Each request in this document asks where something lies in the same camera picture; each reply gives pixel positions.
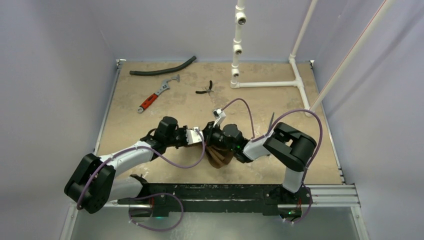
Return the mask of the brown cloth napkin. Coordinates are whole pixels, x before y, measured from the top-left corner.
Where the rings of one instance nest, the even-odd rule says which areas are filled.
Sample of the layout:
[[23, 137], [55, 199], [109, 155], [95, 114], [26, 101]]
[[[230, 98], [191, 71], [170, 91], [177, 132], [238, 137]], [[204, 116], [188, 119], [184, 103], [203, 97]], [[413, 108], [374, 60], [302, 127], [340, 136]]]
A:
[[209, 164], [216, 169], [220, 169], [228, 165], [234, 157], [234, 153], [231, 150], [219, 148], [213, 145], [205, 145], [204, 150], [205, 151], [203, 157], [200, 158], [200, 162], [203, 158], [206, 158]]

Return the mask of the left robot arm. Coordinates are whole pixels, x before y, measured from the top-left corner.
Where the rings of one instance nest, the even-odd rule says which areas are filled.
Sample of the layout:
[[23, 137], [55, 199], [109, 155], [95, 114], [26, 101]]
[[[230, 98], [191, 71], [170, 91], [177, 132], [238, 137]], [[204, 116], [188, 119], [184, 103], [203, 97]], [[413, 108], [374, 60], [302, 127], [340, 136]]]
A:
[[101, 156], [86, 154], [65, 185], [64, 194], [76, 202], [79, 210], [90, 214], [98, 212], [112, 200], [130, 198], [142, 205], [149, 199], [148, 189], [142, 183], [130, 180], [129, 184], [136, 186], [119, 194], [115, 178], [140, 164], [163, 158], [167, 148], [197, 143], [205, 143], [199, 128], [180, 127], [175, 118], [165, 116], [157, 128], [127, 148]]

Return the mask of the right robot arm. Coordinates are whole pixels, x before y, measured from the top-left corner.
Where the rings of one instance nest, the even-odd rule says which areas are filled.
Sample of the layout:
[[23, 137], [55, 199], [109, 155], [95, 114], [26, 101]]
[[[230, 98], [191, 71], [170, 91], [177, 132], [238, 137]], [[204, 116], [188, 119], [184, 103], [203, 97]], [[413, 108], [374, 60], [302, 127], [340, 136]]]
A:
[[286, 167], [280, 196], [288, 204], [300, 198], [300, 188], [307, 163], [313, 156], [317, 142], [309, 135], [279, 122], [260, 140], [245, 138], [236, 124], [227, 124], [222, 129], [209, 122], [202, 130], [206, 145], [229, 155], [241, 163], [272, 155]]

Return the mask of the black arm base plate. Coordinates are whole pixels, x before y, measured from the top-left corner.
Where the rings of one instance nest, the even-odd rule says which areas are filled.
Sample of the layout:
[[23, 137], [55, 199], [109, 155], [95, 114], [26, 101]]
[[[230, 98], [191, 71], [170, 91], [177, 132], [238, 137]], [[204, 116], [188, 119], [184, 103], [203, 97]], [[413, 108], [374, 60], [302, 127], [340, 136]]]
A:
[[280, 184], [145, 183], [136, 197], [117, 202], [152, 207], [154, 217], [171, 212], [300, 217], [301, 207], [310, 201], [311, 191], [305, 186], [292, 193]]

